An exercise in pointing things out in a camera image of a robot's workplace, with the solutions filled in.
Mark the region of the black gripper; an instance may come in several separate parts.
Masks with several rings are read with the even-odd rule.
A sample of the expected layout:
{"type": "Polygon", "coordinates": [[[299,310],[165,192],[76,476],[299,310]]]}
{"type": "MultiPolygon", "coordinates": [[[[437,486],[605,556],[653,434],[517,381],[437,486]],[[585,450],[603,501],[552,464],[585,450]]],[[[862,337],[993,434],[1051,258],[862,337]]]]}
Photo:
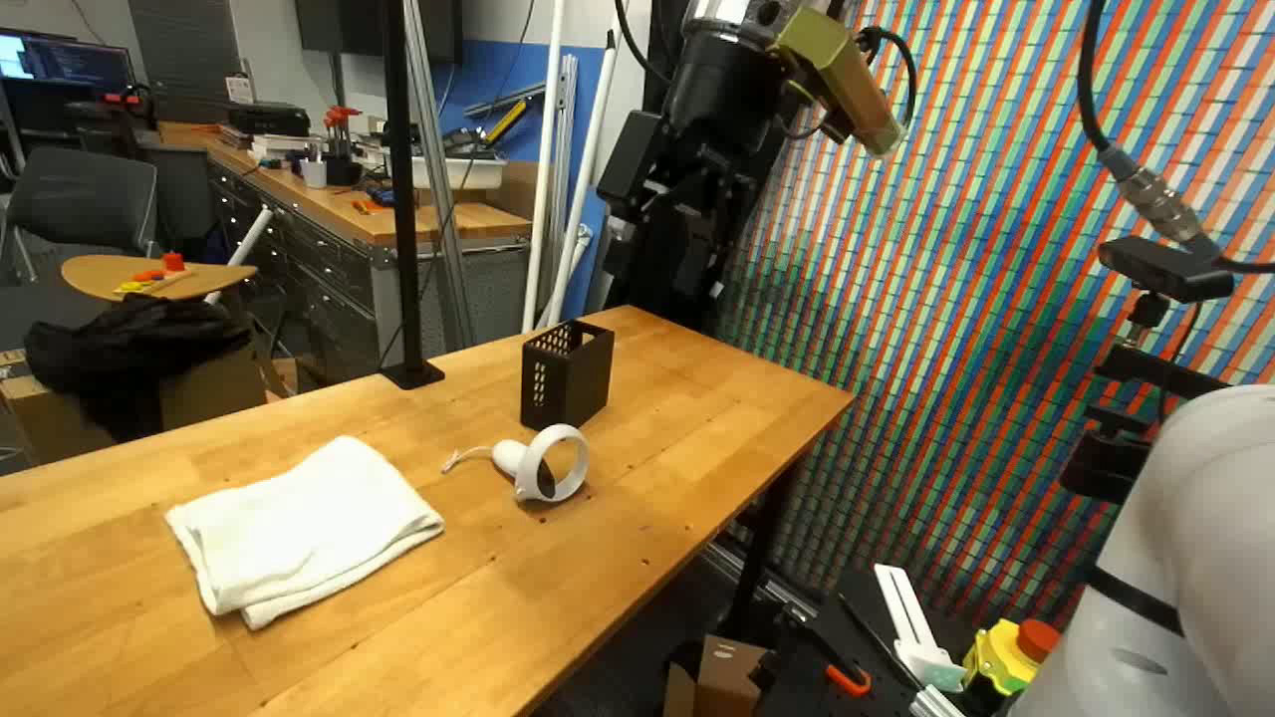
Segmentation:
{"type": "Polygon", "coordinates": [[[653,0],[647,96],[598,180],[605,301],[710,330],[793,104],[771,55],[797,0],[653,0]]]}

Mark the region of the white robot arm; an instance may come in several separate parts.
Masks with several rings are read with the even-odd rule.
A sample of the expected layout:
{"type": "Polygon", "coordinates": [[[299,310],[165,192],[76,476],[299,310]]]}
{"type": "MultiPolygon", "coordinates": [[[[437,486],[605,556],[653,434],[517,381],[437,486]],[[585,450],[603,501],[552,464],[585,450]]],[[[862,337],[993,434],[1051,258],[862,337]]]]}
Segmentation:
{"type": "Polygon", "coordinates": [[[1275,0],[653,0],[609,290],[850,389],[757,543],[1275,717],[1275,0]]]}

